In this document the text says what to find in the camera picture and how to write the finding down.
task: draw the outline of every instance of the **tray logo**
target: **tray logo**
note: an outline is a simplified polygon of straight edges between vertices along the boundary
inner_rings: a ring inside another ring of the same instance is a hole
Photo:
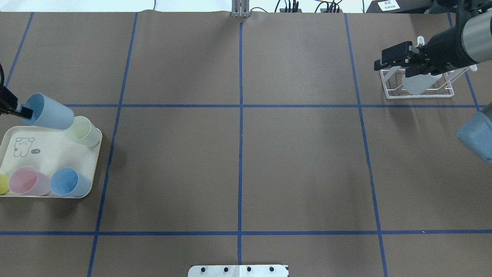
[[[34,140],[34,138],[16,138],[14,145],[14,157],[26,157],[29,154],[29,150]]]

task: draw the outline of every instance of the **blue grid line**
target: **blue grid line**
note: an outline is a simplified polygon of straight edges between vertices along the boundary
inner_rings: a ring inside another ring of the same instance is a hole
[[[126,58],[126,65],[125,65],[125,70],[124,70],[124,75],[123,75],[122,90],[120,93],[120,102],[118,104],[118,112],[116,113],[115,127],[113,130],[113,138],[111,139],[111,148],[109,150],[108,164],[106,166],[106,176],[104,178],[104,185],[102,187],[101,202],[99,204],[99,213],[97,214],[95,235],[94,235],[94,240],[92,242],[91,259],[89,261],[89,268],[87,270],[87,277],[91,276],[92,266],[94,265],[94,258],[95,258],[95,251],[96,251],[96,247],[97,247],[98,233],[99,233],[99,228],[101,225],[102,210],[104,208],[104,200],[106,198],[106,189],[108,187],[109,169],[111,167],[111,162],[113,159],[113,151],[114,151],[114,147],[115,147],[115,138],[116,138],[116,133],[118,131],[118,125],[120,123],[120,113],[121,113],[122,104],[123,104],[124,89],[126,86],[126,77],[128,75],[128,68],[130,66],[131,50],[132,50],[132,46],[133,46],[133,39],[135,38],[135,29],[137,28],[137,19],[138,19],[138,12],[135,13],[135,18],[133,19],[133,29],[131,31],[130,45],[128,47],[128,56]]]
[[[238,231],[109,231],[98,236],[237,236]],[[79,231],[0,231],[0,236],[94,236]],[[362,230],[362,231],[241,231],[243,236],[361,236],[361,235],[492,234],[492,229],[456,230]]]
[[[367,141],[367,136],[366,136],[366,127],[364,125],[364,115],[362,114],[361,96],[359,94],[359,83],[357,82],[357,73],[355,70],[354,52],[352,49],[352,41],[350,39],[350,28],[348,25],[347,14],[345,13],[344,16],[345,16],[345,28],[347,29],[348,50],[350,52],[350,62],[352,64],[352,74],[354,77],[355,94],[357,96],[357,105],[359,105],[359,117],[361,120],[362,137],[364,139],[364,148],[366,150],[366,161],[367,161],[368,168],[369,168],[370,186],[371,186],[371,191],[372,191],[372,203],[374,206],[374,215],[376,218],[376,227],[377,227],[377,231],[378,231],[379,250],[381,252],[381,262],[383,265],[384,277],[388,277],[388,269],[386,267],[386,255],[384,253],[383,236],[381,234],[381,224],[379,221],[379,211],[377,208],[376,190],[374,188],[374,178],[372,177],[372,167],[370,164],[369,147],[368,147],[368,141]]]
[[[24,45],[24,41],[26,40],[26,36],[28,35],[29,27],[31,26],[32,18],[34,16],[34,13],[31,13],[31,16],[29,17],[28,24],[26,25],[26,29],[24,30],[24,34],[22,35],[21,43],[19,44],[19,48],[17,48],[17,53],[15,54],[14,62],[12,63],[12,67],[10,68],[10,72],[8,73],[7,80],[5,80],[5,87],[8,87],[8,84],[10,82],[10,78],[12,77],[12,73],[14,72],[15,65],[17,63],[17,59],[19,58],[19,55],[21,54],[21,49],[22,46]]]
[[[243,263],[243,22],[239,24],[239,174],[238,174],[238,265]]]
[[[120,107],[119,104],[65,104],[67,107]],[[122,104],[127,108],[475,108],[476,105],[425,104]]]
[[[449,21],[449,26],[452,27],[453,26],[453,19],[451,18],[450,12],[448,12],[448,21]],[[468,72],[465,72],[464,76],[466,77],[466,82],[468,83],[468,87],[470,88],[471,97],[473,98],[473,102],[475,103],[474,108],[476,108],[477,111],[479,111],[480,108],[478,106],[477,98],[475,97],[475,91],[473,91],[473,86],[471,85],[471,81],[470,81],[470,77],[468,76]]]

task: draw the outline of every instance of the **white label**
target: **white label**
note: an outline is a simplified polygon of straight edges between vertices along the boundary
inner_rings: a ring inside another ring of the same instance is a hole
[[[382,11],[396,10],[400,8],[400,6],[398,6],[397,0],[386,0],[383,2],[378,2],[377,4],[379,5]]]

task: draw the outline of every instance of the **blue cup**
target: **blue cup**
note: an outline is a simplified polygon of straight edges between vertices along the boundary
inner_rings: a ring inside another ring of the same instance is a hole
[[[23,118],[26,125],[66,130],[73,123],[74,115],[70,108],[41,93],[33,94],[23,106],[32,110],[31,119]]]
[[[50,187],[56,195],[80,197],[89,191],[91,181],[73,168],[62,168],[51,177]]]

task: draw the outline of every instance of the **pink cup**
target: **pink cup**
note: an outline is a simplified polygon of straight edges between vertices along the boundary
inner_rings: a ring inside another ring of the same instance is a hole
[[[8,188],[15,194],[46,195],[51,191],[50,178],[32,167],[21,167],[10,177]]]

